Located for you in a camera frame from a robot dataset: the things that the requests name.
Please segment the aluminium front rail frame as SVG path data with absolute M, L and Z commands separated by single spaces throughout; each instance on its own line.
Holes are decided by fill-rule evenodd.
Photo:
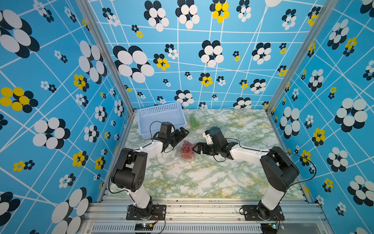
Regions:
M 253 199 L 157 199 L 167 206 L 165 220 L 151 234 L 262 234 L 261 224 L 279 224 L 278 234 L 331 234 L 332 227 L 321 205 L 303 199 L 286 199 L 280 205 L 285 221 L 246 221 L 239 213 Z M 108 199 L 92 204 L 79 231 L 81 234 L 135 234 L 136 223 L 126 220 L 129 201 Z

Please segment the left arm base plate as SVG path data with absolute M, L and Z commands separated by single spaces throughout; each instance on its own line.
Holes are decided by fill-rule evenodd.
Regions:
M 165 220 L 166 205 L 153 205 L 145 209 L 137 208 L 134 205 L 129 205 L 127 208 L 126 220 Z

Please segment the red grape bunch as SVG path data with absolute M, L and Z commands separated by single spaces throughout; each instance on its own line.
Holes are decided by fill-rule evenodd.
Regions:
M 181 147 L 181 158 L 187 160 L 194 159 L 195 153 L 192 151 L 192 147 L 193 145 L 190 142 L 184 140 Z

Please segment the black grape bunch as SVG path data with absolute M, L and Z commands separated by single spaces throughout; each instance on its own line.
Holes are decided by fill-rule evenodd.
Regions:
M 218 127 L 218 126 L 213 126 L 213 127 L 211 127 L 210 129 L 208 129 L 208 133 L 209 133 L 210 135 L 214 135 L 214 134 L 216 134 L 216 133 L 218 133 L 218 132 L 221 132 L 221 131 L 222 131 L 221 128 Z

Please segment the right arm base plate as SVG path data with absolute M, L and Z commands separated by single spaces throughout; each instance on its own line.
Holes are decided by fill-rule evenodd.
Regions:
M 258 205 L 243 205 L 239 213 L 244 216 L 246 221 L 285 221 L 283 211 L 278 205 L 274 210 Z

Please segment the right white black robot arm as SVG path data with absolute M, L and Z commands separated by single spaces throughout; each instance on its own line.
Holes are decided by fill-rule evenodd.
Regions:
M 290 157 L 276 146 L 269 150 L 260 150 L 245 148 L 236 142 L 212 144 L 199 142 L 192 150 L 197 154 L 218 155 L 225 159 L 241 160 L 262 166 L 269 183 L 257 206 L 257 215 L 263 220 L 270 219 L 287 190 L 300 174 Z

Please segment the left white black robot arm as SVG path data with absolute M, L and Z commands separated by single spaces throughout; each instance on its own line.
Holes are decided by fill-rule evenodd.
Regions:
M 162 127 L 154 139 L 138 149 L 123 148 L 119 159 L 111 172 L 110 182 L 121 191 L 127 192 L 132 199 L 131 207 L 141 219 L 150 218 L 153 211 L 153 200 L 146 192 L 143 182 L 148 157 L 164 152 L 169 146 L 175 147 L 190 132 L 180 127 L 173 132 Z

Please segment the light blue perforated plastic basket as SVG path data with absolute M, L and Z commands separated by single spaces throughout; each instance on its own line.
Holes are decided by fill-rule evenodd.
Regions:
M 148 107 L 137 110 L 138 131 L 143 139 L 151 137 L 160 130 L 162 122 L 170 122 L 175 128 L 186 128 L 186 118 L 179 102 Z

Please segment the clear plastic clamshell container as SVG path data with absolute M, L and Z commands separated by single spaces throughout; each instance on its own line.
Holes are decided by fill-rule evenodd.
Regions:
M 203 115 L 199 112 L 191 112 L 188 114 L 188 126 L 191 130 L 198 130 L 204 126 Z

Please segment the green grape bunch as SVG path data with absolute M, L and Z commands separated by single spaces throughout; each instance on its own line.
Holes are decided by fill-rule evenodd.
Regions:
M 195 114 L 191 114 L 190 117 L 189 117 L 189 120 L 190 120 L 190 125 L 191 125 L 192 128 L 199 127 L 200 122 L 198 121 Z

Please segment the left green circuit board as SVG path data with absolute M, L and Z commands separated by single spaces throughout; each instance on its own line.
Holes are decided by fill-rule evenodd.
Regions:
M 134 232 L 136 234 L 151 234 L 153 229 L 154 225 L 152 223 L 136 223 Z

